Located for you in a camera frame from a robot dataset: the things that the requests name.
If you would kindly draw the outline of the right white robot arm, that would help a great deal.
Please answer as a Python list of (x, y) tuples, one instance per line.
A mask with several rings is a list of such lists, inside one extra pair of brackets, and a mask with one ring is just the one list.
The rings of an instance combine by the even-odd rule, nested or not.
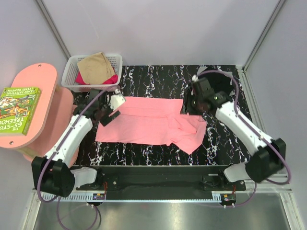
[(264, 180), (271, 182), (270, 176), (282, 170), (287, 171), (291, 180), (291, 171), (285, 161), (285, 142), (272, 139), (257, 128), (237, 107), (238, 96), (232, 100), (224, 91), (217, 91), (206, 77), (194, 75), (185, 90), (181, 113), (201, 115), (205, 111), (213, 112), (241, 140), (251, 157), (243, 163), (228, 166), (218, 177), (218, 185), (224, 190), (230, 189), (235, 182), (251, 179), (256, 183)]

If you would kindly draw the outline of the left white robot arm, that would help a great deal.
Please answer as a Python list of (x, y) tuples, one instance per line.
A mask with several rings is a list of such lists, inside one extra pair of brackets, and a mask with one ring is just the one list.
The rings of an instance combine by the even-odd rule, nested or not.
[(118, 110), (125, 103), (121, 90), (107, 88), (90, 90), (89, 97), (74, 110), (70, 122), (56, 144), (43, 157), (34, 157), (31, 163), (34, 187), (40, 201), (42, 193), (68, 197), (73, 189), (89, 185), (97, 190), (103, 186), (103, 177), (90, 167), (71, 169), (71, 160), (80, 143), (93, 128), (94, 123), (108, 125), (120, 115)]

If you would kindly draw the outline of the light pink t shirt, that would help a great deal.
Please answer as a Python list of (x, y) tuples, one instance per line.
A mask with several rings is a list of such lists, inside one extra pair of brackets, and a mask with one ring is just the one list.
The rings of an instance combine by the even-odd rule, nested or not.
[(181, 114), (182, 99), (126, 97), (120, 115), (98, 125), (97, 142), (175, 144), (191, 154), (203, 142), (207, 123), (200, 115)]

